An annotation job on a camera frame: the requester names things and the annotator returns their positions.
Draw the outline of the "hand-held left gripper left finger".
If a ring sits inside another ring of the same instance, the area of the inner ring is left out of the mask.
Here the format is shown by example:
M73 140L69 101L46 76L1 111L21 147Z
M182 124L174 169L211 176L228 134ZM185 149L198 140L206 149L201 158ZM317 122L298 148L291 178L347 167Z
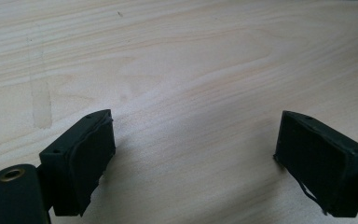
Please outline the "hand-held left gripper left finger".
M113 119L105 109L80 119L39 154L57 216L84 214L115 153Z

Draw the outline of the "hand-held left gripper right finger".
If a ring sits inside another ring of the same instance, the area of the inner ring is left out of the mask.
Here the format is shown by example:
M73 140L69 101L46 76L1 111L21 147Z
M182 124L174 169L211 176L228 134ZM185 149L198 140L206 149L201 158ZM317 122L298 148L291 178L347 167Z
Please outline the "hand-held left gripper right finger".
M333 217L358 214L358 143L319 120L284 111L274 159Z

